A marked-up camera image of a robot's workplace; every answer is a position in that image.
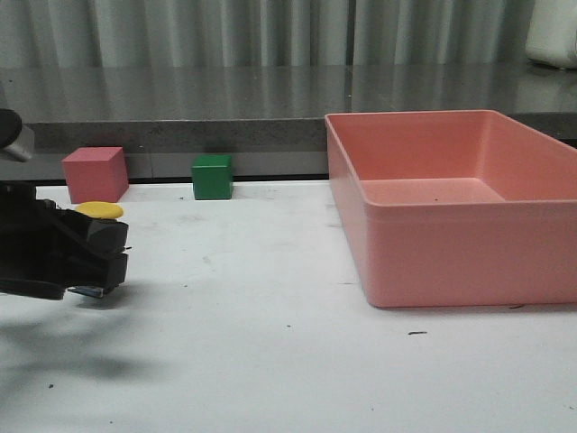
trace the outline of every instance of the white container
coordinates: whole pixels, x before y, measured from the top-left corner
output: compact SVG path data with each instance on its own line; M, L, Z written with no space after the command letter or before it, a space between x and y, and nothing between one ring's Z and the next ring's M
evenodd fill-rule
M539 63L577 68L577 0L536 0L525 52Z

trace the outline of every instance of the pink tray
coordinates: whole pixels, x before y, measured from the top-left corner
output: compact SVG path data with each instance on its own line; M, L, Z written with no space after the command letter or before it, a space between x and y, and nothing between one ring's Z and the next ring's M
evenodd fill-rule
M327 115L377 307L577 302L577 151L493 111Z

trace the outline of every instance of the white table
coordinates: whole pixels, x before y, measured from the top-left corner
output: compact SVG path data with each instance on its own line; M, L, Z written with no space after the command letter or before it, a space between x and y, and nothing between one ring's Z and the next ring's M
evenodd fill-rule
M375 309L325 181L122 202L108 298L0 296L1 432L577 431L577 306Z

